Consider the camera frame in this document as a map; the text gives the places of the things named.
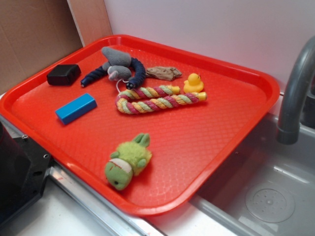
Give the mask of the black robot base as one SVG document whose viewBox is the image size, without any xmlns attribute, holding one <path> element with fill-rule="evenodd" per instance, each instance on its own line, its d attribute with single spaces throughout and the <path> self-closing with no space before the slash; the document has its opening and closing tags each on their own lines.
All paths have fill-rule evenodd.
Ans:
<svg viewBox="0 0 315 236">
<path fill-rule="evenodd" d="M 1 227 L 42 197 L 51 162 L 51 154 L 32 138 L 13 138 L 0 125 Z"/>
</svg>

